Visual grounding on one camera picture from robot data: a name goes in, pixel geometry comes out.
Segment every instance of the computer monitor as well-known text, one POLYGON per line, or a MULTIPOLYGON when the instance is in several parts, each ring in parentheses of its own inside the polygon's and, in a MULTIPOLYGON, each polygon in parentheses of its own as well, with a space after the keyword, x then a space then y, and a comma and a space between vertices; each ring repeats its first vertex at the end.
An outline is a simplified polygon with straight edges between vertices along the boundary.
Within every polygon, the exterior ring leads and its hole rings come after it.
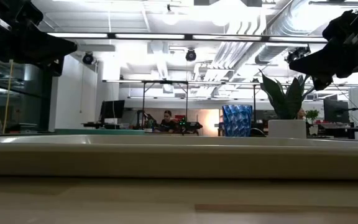
POLYGON ((105 118, 122 118, 125 100, 104 101, 100 109, 100 120, 104 123, 105 118))
POLYGON ((324 99, 324 120, 329 122, 349 122, 347 102, 324 99))

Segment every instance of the ceiling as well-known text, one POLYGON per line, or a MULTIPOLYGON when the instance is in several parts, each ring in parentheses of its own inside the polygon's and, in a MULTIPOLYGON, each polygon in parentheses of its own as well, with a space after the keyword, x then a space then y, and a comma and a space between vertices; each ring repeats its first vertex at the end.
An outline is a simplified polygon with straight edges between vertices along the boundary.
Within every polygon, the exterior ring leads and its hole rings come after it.
MULTIPOLYGON (((45 32, 261 34, 266 32, 266 24, 269 24, 269 21, 289 2, 289 0, 265 1, 266 4, 263 4, 262 9, 255 10, 254 7, 243 7, 242 4, 238 4, 241 3, 240 0, 220 0, 220 2, 226 2, 226 6, 222 3, 212 10, 212 6, 194 6, 193 0, 86 1, 32 0, 44 14, 44 22, 39 25, 40 30, 45 32), (171 5, 171 12, 167 11, 167 4, 171 5)), ((321 35, 329 20, 321 20, 320 24, 307 34, 321 35)), ((225 60, 231 58, 233 61, 231 66, 227 67, 235 71, 232 73, 232 77, 229 77, 232 82, 244 82, 245 80, 249 82, 252 78, 257 78, 260 75, 256 72, 258 69, 281 82, 291 82, 292 77, 300 75, 289 70, 288 64, 284 61, 287 52, 294 47, 284 47, 268 64, 256 65, 253 58, 244 60, 249 55, 254 56, 251 51, 254 46, 251 44, 244 46, 237 43, 164 41, 164 49, 162 49, 164 55, 156 57, 156 50, 150 46, 148 40, 74 41, 80 47, 88 46, 91 47, 90 49, 94 46, 102 46, 106 49, 112 45, 115 46, 116 58, 120 61, 121 75, 124 79, 136 79, 137 74, 139 74, 138 79, 147 78, 147 74, 151 79, 154 77, 153 71, 161 72, 161 69, 165 67, 168 70, 167 73, 179 74, 177 71, 185 71, 187 74, 188 72, 193 73, 197 64, 222 66, 217 63, 220 53, 225 54, 225 60), (194 62, 185 60, 187 49, 195 49, 197 59, 194 62)), ((323 45, 310 45, 312 52, 322 47, 323 45)), ((228 74, 212 75, 212 77, 219 78, 225 76, 228 74)), ((168 79, 178 80, 179 78, 169 77, 168 79)), ((235 89, 231 93, 241 95, 239 91, 241 89, 235 89)))

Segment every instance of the blue vase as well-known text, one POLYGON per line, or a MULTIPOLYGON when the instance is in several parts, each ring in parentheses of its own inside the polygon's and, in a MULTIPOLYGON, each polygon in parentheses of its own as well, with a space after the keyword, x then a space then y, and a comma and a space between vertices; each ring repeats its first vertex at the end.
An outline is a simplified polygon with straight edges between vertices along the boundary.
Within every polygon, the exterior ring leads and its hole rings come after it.
POLYGON ((249 137, 252 106, 224 105, 222 108, 225 135, 229 137, 249 137))

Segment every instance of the person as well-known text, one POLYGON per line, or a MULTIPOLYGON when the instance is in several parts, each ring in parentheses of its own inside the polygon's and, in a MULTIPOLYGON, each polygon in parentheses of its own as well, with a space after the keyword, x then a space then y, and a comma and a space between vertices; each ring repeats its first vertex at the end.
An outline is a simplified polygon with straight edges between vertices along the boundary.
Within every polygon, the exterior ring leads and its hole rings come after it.
POLYGON ((176 129, 176 123, 171 120, 172 112, 169 110, 164 111, 164 119, 161 121, 160 131, 172 133, 176 129))
MULTIPOLYGON (((300 108, 300 110, 298 111, 298 114, 296 116, 297 119, 303 119, 306 117, 306 112, 304 111, 303 108, 300 108)), ((309 124, 308 121, 306 121, 306 135, 309 136, 310 135, 310 130, 309 128, 311 127, 311 125, 309 124)))

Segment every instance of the dome camera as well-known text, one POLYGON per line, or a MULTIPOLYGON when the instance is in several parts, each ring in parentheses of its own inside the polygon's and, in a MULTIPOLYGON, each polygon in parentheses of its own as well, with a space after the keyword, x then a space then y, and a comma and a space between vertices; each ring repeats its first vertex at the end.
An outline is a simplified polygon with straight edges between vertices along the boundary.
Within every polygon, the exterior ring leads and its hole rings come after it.
POLYGON ((92 52, 86 52, 82 58, 82 62, 84 62, 85 65, 93 65, 96 62, 96 59, 93 57, 92 52))
POLYGON ((194 49, 189 49, 186 54, 186 60, 188 62, 192 62, 192 61, 196 60, 196 58, 197 58, 197 55, 196 55, 196 52, 194 51, 194 49))

